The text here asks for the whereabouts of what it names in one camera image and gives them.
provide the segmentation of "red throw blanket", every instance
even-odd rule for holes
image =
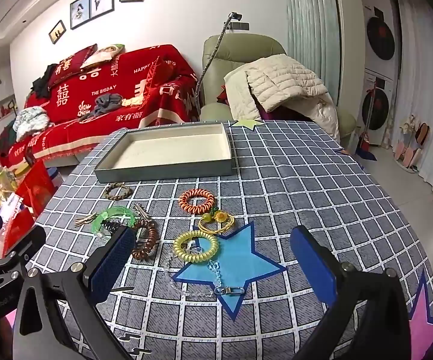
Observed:
[[[146,86],[143,105],[122,107],[81,122],[76,119],[92,110],[96,97],[104,93],[131,98],[144,91],[148,71],[158,56],[174,67],[174,78],[161,85]],[[195,87],[193,70],[169,44],[121,54],[111,63],[60,83],[52,89],[50,100],[30,96],[25,107],[42,106],[56,125],[14,144],[8,156],[0,155],[0,163],[9,168],[17,167],[24,161],[27,145],[32,147],[35,158],[50,160],[89,151],[120,128],[198,120]]]

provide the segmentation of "white jacket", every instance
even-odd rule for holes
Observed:
[[[244,64],[224,78],[234,119],[257,119],[260,113],[249,91],[266,112],[283,105],[316,122],[337,142],[338,117],[323,81],[285,54]]]

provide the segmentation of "yellow spiral hair tie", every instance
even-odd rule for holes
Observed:
[[[202,237],[209,240],[211,244],[210,249],[201,254],[190,254],[183,250],[181,244],[188,242],[195,237]],[[218,251],[218,246],[218,239],[215,236],[199,230],[192,230],[179,235],[178,238],[173,241],[173,252],[179,259],[186,261],[187,263],[201,263],[215,256],[216,252]]]

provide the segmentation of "gray cloth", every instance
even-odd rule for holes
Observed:
[[[83,115],[80,120],[85,120],[92,116],[107,114],[108,112],[119,109],[121,108],[122,99],[123,97],[118,93],[105,93],[98,96],[95,100],[96,105],[93,111]]]

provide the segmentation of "blue star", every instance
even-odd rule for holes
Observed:
[[[220,246],[212,258],[220,263],[220,272],[224,287],[243,287],[245,291],[251,282],[268,278],[286,270],[286,268],[255,251],[255,227],[253,222],[229,235],[217,235]],[[208,250],[210,242],[198,238],[203,250]],[[207,262],[188,263],[181,268],[173,279],[182,283],[205,284],[215,288],[215,274],[207,267]],[[234,321],[238,315],[242,295],[217,295],[220,303]]]

